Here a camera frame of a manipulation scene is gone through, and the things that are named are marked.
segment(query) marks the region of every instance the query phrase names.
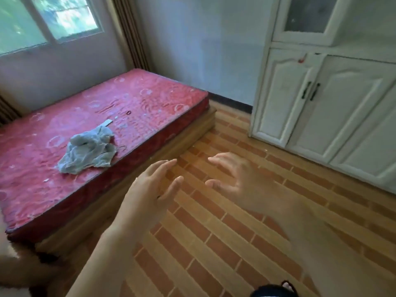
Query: brown curtain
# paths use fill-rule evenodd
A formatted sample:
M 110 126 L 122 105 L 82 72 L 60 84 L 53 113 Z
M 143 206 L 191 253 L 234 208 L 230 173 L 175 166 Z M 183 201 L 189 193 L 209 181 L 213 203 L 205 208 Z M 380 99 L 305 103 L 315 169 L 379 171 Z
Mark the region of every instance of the brown curtain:
M 0 95 L 0 127 L 21 117 L 22 115 Z
M 126 49 L 131 56 L 133 66 L 143 70 L 150 71 L 150 63 L 147 52 L 145 51 L 142 43 L 142 38 L 139 35 L 138 27 L 136 23 L 136 14 L 133 10 L 132 0 L 111 0 L 112 4 L 109 4 L 113 8 L 111 11 L 115 11 L 116 18 L 119 26 L 118 30 L 123 35 L 123 47 Z

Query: gray cloth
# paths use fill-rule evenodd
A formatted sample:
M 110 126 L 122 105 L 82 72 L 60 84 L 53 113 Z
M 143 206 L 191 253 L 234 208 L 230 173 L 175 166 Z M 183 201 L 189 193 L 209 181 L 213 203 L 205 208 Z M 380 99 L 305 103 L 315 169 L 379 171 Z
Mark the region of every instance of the gray cloth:
M 110 128 L 95 129 L 74 135 L 67 144 L 66 154 L 58 163 L 61 173 L 78 174 L 89 167 L 110 167 L 117 149 L 109 144 L 114 136 Z

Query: glass cabinet door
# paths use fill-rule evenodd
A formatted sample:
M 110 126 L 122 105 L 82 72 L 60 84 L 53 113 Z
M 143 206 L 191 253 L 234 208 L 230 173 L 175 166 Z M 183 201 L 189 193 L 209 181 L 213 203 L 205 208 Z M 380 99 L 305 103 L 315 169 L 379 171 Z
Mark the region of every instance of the glass cabinet door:
M 281 0 L 273 41 L 332 45 L 352 0 Z

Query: bed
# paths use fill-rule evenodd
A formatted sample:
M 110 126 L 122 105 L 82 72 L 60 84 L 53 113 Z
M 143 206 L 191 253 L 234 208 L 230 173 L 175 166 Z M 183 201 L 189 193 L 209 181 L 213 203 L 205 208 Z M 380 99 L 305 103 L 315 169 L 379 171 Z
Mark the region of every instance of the bed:
M 62 174 L 74 134 L 107 119 L 110 168 Z M 208 92 L 133 69 L 0 129 L 0 206 L 13 242 L 63 254 L 113 215 L 151 162 L 177 157 L 214 125 Z

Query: tiled floor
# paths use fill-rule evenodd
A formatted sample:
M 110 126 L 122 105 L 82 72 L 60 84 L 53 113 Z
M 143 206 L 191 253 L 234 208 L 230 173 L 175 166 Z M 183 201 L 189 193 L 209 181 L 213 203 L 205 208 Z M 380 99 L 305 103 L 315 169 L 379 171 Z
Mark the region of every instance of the tiled floor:
M 167 175 L 185 183 L 161 225 L 135 250 L 126 276 L 124 297 L 239 297 L 266 283 L 291 281 L 301 296 L 315 296 L 312 280 L 301 267 L 287 236 L 270 217 L 247 213 L 204 181 L 232 181 L 227 171 L 206 160 L 231 151 L 260 172 L 296 191 L 351 248 L 374 269 L 396 279 L 396 198 L 338 172 L 247 137 L 248 114 L 214 104 L 216 127 L 183 154 Z M 70 256 L 80 271 L 101 231 Z M 64 291 L 75 276 L 69 276 Z

